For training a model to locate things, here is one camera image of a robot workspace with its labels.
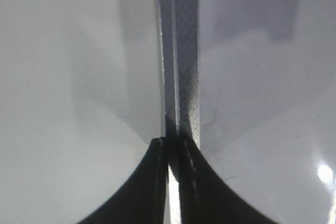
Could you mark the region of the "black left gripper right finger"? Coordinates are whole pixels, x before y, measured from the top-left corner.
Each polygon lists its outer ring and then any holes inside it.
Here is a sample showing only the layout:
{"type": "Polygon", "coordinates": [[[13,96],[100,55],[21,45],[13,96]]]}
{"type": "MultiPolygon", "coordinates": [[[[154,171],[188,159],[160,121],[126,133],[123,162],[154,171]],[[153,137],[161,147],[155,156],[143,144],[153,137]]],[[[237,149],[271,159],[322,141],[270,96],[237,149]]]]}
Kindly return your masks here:
{"type": "Polygon", "coordinates": [[[274,223],[223,182],[193,139],[181,136],[177,150],[182,223],[274,223]]]}

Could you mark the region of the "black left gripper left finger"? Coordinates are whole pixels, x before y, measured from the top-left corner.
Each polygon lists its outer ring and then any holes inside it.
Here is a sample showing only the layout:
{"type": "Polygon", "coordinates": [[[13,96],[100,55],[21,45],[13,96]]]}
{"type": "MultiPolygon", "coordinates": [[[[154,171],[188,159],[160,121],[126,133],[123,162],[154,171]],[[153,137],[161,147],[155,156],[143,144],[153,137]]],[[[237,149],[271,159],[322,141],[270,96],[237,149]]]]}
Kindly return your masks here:
{"type": "Polygon", "coordinates": [[[128,180],[80,223],[163,223],[167,170],[166,139],[154,138],[128,180]]]}

